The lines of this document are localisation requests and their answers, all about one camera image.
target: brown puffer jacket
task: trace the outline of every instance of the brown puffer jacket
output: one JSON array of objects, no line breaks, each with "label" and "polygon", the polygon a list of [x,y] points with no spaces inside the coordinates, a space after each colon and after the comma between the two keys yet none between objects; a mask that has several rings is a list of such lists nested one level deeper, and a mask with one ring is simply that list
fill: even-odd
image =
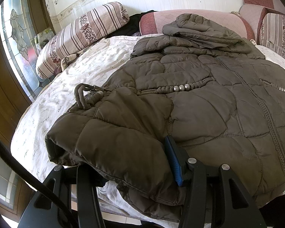
[{"label": "brown puffer jacket", "polygon": [[76,90],[46,135],[50,160],[88,163],[141,213],[177,221],[186,189],[163,151],[172,135],[204,164],[229,164],[265,205],[285,190],[285,70],[198,15],[180,15],[163,33],[139,40],[103,92]]}]

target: white floral sheet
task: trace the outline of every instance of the white floral sheet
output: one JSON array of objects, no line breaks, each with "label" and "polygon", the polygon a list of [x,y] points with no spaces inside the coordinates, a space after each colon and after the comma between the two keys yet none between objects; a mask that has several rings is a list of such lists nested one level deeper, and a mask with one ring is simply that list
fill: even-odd
[{"label": "white floral sheet", "polygon": [[[55,166],[49,161],[44,138],[54,122],[75,103],[74,88],[79,83],[101,86],[109,76],[130,59],[136,42],[141,37],[118,36],[102,39],[76,62],[61,73],[41,93],[20,120],[11,142],[12,155],[37,179],[44,181]],[[257,45],[266,59],[285,69],[285,59],[272,50]],[[100,206],[114,212],[155,222],[164,227],[177,227],[177,223],[148,218],[125,202],[116,183],[109,181],[98,188]]]}]

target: silver bolt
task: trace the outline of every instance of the silver bolt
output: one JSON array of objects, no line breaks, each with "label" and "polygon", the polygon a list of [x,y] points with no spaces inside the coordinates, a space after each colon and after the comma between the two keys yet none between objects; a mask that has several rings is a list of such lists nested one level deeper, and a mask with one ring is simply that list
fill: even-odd
[{"label": "silver bolt", "polygon": [[222,164],[222,169],[223,170],[229,170],[230,166],[228,164]]},{"label": "silver bolt", "polygon": [[195,164],[196,163],[196,159],[195,158],[188,158],[188,163]]},{"label": "silver bolt", "polygon": [[54,167],[54,171],[60,171],[62,169],[62,165],[56,165]]}]

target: striped pillow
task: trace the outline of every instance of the striped pillow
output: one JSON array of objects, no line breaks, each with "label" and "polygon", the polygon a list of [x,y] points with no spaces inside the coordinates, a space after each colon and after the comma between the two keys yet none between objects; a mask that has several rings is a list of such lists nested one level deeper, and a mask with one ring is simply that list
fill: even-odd
[{"label": "striped pillow", "polygon": [[129,22],[119,2],[98,6],[80,16],[54,36],[40,52],[36,72],[46,79],[60,66],[61,59],[75,54]]},{"label": "striped pillow", "polygon": [[260,29],[260,44],[285,59],[285,15],[266,14]]}]

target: jacket zipper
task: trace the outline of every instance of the jacket zipper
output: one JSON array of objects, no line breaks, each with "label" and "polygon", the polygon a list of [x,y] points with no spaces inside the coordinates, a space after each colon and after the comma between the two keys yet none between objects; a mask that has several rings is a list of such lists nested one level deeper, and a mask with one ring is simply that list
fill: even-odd
[{"label": "jacket zipper", "polygon": [[230,72],[232,72],[239,80],[240,82],[242,83],[242,85],[244,87],[246,87],[246,89],[250,92],[250,94],[252,96],[254,96],[254,98],[259,102],[260,106],[262,107],[263,109],[263,112],[265,114],[265,117],[266,117],[266,120],[267,120],[267,124],[268,124],[268,127],[269,127],[269,131],[270,131],[270,135],[272,137],[272,140],[274,142],[274,145],[275,145],[275,148],[276,148],[276,151],[278,153],[278,156],[279,156],[279,159],[280,159],[280,163],[281,163],[281,166],[282,166],[282,169],[284,171],[284,174],[285,174],[285,156],[283,154],[283,151],[281,149],[281,146],[280,146],[280,143],[279,143],[279,140],[278,140],[278,137],[277,137],[277,134],[276,134],[276,131],[274,129],[274,125],[273,125],[273,122],[272,122],[272,118],[270,116],[270,113],[268,111],[268,108],[266,107],[266,105],[263,103],[263,101],[251,90],[251,88],[247,85],[247,83],[242,79],[242,77],[240,77],[236,72],[230,70],[220,59],[218,59],[221,64],[227,69],[229,70]]}]

